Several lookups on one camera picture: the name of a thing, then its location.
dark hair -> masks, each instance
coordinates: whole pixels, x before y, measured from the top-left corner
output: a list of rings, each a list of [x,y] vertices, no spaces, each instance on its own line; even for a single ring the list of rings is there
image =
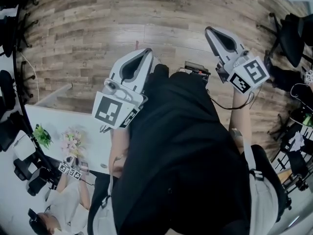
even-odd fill
[[[51,235],[44,221],[39,216],[37,216],[36,220],[31,218],[29,220],[29,225],[37,235]]]

white shirt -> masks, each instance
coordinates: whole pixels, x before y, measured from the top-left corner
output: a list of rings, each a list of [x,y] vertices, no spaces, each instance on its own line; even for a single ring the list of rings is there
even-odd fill
[[[93,192],[89,189],[90,199]],[[46,213],[59,222],[62,232],[78,234],[86,230],[89,211],[80,204],[79,181],[70,183],[61,193],[52,190],[46,202]]]

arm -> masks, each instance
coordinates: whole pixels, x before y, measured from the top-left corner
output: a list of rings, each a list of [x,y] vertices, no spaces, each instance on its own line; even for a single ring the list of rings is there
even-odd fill
[[[109,172],[120,177],[129,147],[129,130],[117,129],[112,131],[112,147],[109,157]]]
[[[233,107],[239,107],[243,105],[248,99],[248,95],[240,94],[236,89],[234,89],[233,97]],[[231,129],[237,129],[241,132],[245,140],[251,142],[252,140],[252,130],[251,130],[251,119],[250,119],[250,105],[239,110],[233,110],[230,116],[229,131]],[[244,143],[242,138],[234,139],[238,150],[241,153],[244,151]]]
[[[85,177],[84,174],[82,175],[82,179],[84,181],[82,181],[82,180],[79,181],[79,185],[80,185],[80,203],[86,210],[89,210],[90,209],[90,196],[89,196],[87,184],[85,182],[86,177]]]
[[[313,92],[313,82],[311,82],[311,83],[309,84],[309,87],[311,88],[311,90],[312,90],[312,92]]]
[[[61,193],[67,186],[67,174],[62,173],[60,181],[57,186],[57,192]]]

pink flowers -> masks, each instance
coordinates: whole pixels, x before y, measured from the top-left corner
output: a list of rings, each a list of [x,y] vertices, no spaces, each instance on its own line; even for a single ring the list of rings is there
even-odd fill
[[[75,157],[83,157],[83,146],[82,146],[82,134],[77,131],[69,128],[66,130],[63,135],[63,141],[61,144],[62,150],[66,154],[73,154]]]

flower bouquet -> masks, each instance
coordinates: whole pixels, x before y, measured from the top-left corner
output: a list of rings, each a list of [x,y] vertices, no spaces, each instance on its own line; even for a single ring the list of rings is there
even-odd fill
[[[36,124],[36,128],[35,131],[33,132],[33,135],[39,144],[49,149],[49,146],[52,142],[51,136],[41,125]]]
[[[85,148],[82,146],[82,133],[77,130],[73,130],[72,128],[69,128],[64,133],[62,133],[62,135],[62,150],[66,154],[74,155],[76,158],[83,158],[83,152],[85,151]]]

